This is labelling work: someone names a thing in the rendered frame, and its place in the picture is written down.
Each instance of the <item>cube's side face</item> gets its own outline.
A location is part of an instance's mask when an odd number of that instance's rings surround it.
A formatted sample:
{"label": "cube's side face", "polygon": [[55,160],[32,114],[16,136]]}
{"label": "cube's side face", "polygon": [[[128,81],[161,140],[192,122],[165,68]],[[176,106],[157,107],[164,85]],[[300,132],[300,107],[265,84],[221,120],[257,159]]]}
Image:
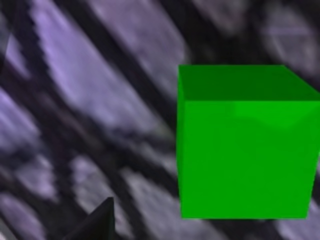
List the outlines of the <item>cube's side face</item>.
{"label": "cube's side face", "polygon": [[[208,89],[205,97],[200,95],[202,88],[208,88],[205,85],[192,83],[190,89],[188,85],[183,88],[182,78],[192,73],[187,70],[179,72],[178,86],[182,217],[305,218],[320,150],[317,93],[312,99],[295,100],[296,90],[292,89],[287,102],[285,97],[271,97],[268,102],[267,95],[247,102],[246,96],[242,101],[212,100]],[[216,79],[217,75],[212,77],[212,81]],[[210,81],[206,75],[203,83]],[[190,92],[194,88],[197,94]],[[307,93],[308,89],[301,96],[309,96]]]}

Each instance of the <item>blurry background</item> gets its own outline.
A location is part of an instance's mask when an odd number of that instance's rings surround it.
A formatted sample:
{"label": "blurry background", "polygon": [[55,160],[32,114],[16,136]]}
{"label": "blurry background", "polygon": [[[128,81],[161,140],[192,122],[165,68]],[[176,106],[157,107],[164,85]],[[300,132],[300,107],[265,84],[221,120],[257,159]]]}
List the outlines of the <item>blurry background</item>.
{"label": "blurry background", "polygon": [[320,239],[318,178],[306,220],[182,220],[175,159],[177,66],[283,63],[317,88],[319,15],[319,0],[2,0],[0,240],[59,240],[110,196],[119,240]]}

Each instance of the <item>dark triangular shape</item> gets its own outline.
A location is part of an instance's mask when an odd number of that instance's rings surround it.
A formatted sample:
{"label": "dark triangular shape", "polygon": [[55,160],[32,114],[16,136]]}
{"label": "dark triangular shape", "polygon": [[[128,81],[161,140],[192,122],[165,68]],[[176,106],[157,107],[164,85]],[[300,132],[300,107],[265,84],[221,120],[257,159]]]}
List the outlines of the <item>dark triangular shape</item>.
{"label": "dark triangular shape", "polygon": [[63,240],[114,240],[114,199],[107,198]]}

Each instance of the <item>green box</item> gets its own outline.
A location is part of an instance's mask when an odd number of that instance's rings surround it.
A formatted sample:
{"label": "green box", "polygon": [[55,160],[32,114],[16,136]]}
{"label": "green box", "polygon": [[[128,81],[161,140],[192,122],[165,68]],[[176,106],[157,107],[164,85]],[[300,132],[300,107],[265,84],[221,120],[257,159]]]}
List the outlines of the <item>green box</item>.
{"label": "green box", "polygon": [[183,218],[301,219],[320,151],[320,94],[282,65],[181,65]]}

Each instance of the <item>cube's top face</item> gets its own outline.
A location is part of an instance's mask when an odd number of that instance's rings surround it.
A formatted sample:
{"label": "cube's top face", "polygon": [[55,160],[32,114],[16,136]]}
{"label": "cube's top face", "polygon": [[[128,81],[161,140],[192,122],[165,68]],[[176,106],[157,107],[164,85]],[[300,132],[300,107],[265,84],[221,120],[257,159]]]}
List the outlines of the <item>cube's top face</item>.
{"label": "cube's top face", "polygon": [[187,101],[320,101],[320,93],[283,65],[181,65]]}

